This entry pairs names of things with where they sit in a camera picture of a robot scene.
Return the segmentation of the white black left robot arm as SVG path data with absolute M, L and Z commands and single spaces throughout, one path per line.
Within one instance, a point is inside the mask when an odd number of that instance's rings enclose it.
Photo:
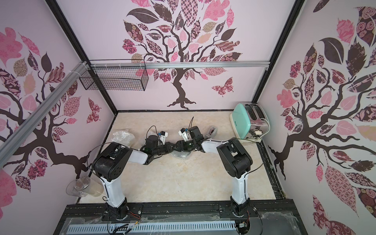
M 117 209 L 125 202 L 120 175 L 128 162 L 148 165 L 157 156 L 171 153 L 173 148 L 173 143 L 164 143 L 155 135 L 148 137 L 139 150 L 110 142 L 92 164 L 94 174 L 101 179 L 106 190 L 107 204 Z

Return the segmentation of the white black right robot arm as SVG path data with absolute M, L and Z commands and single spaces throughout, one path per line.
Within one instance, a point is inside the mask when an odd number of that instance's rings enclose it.
M 178 132 L 183 138 L 172 148 L 178 152 L 201 151 L 215 153 L 220 156 L 226 172 L 233 177 L 231 200 L 237 205 L 243 205 L 249 199 L 247 180 L 253 160 L 241 142 L 236 138 L 218 141 L 205 138 L 198 127 L 183 128 Z

